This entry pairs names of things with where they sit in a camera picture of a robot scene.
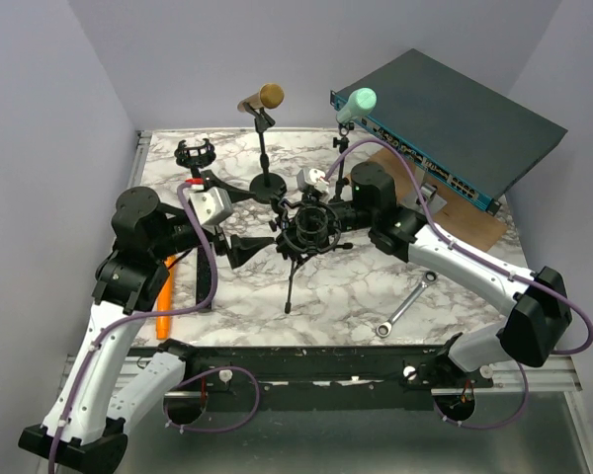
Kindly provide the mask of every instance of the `gray floor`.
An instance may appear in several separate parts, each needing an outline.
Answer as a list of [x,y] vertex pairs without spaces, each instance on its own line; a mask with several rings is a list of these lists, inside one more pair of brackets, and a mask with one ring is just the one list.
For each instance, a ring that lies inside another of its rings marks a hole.
[[[496,421],[519,401],[517,394],[479,396],[473,418]],[[533,395],[521,421],[492,432],[460,430],[434,413],[403,411],[266,412],[229,434],[180,435],[164,423],[160,408],[145,417],[119,474],[588,472],[560,393]]]

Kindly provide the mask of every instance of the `gold microphone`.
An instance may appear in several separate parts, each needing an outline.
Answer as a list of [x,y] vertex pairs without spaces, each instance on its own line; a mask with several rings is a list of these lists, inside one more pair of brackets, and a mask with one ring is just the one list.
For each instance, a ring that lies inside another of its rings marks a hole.
[[246,112],[245,103],[248,103],[251,109],[274,109],[283,101],[284,90],[279,84],[264,84],[257,94],[253,94],[237,104],[237,109],[240,112]]

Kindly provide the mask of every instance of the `orange object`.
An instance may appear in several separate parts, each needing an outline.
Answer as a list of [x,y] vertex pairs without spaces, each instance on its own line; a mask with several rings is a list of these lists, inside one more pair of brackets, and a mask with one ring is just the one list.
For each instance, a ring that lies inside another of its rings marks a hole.
[[[173,264],[176,257],[167,257],[165,265],[169,267]],[[165,285],[160,290],[156,306],[158,311],[169,311],[171,309],[171,300],[174,292],[174,269],[169,271],[169,277]],[[171,332],[171,316],[158,316],[156,318],[156,339],[163,340],[169,337]]]

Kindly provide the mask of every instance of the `marble table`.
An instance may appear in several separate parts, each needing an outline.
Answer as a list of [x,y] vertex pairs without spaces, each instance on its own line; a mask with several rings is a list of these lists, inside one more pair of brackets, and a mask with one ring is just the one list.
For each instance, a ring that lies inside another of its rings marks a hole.
[[[266,146],[271,171],[282,175],[288,195],[298,199],[295,176],[303,166],[326,170],[338,156],[332,148],[334,129],[271,129]],[[259,142],[251,129],[194,129],[154,132],[141,183],[154,188],[164,202],[179,206],[176,187],[189,177],[178,167],[173,152],[182,139],[189,144],[208,137],[217,159],[211,169],[224,181],[247,189],[260,172]],[[352,142],[367,137],[352,132]],[[347,160],[346,169],[378,151],[364,145]],[[346,189],[344,198],[350,196]],[[274,216],[268,205],[248,200],[234,205],[224,223],[226,235],[275,235],[268,222]],[[506,203],[497,217],[507,233],[490,254],[514,265],[526,266],[518,234]],[[440,276],[394,326],[388,339],[375,335],[375,327],[415,287],[424,269],[382,254],[371,244],[367,231],[344,237],[354,248],[316,257],[298,271],[293,310],[284,314],[290,262],[274,246],[259,252],[243,267],[231,270],[226,257],[217,258],[219,287],[213,311],[177,317],[171,337],[197,346],[341,346],[381,344],[441,344],[459,331],[473,331],[500,319],[498,312],[474,293]],[[195,303],[195,254],[176,268],[174,307]],[[142,327],[137,346],[156,346],[154,321]]]

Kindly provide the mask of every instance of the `black bar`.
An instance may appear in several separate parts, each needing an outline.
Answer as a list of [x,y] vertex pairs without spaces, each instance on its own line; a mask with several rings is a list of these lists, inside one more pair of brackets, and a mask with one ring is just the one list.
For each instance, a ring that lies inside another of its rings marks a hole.
[[345,173],[345,160],[341,160],[340,164],[338,165],[338,180],[336,180],[336,185],[334,188],[334,200],[340,200],[340,195],[343,193],[344,188],[344,181],[343,181],[343,174]]
[[[198,247],[196,258],[196,303],[204,301],[211,292],[211,267],[209,258],[202,246]],[[202,312],[211,311],[212,303],[202,309]]]
[[[464,375],[445,385],[429,380],[431,364],[441,346],[387,347],[288,347],[288,348],[195,348],[168,340],[159,350],[185,360],[185,378],[220,366],[240,366],[252,372],[261,385],[259,410],[373,410],[433,408],[432,388],[462,388],[467,378],[475,387],[491,387],[479,373]],[[403,376],[406,366],[417,372],[413,380]],[[239,372],[224,383],[217,374],[207,377],[212,412],[245,412],[253,401],[250,380]],[[186,390],[197,391],[200,384]],[[186,419],[196,413],[198,400],[167,400],[172,411]]]

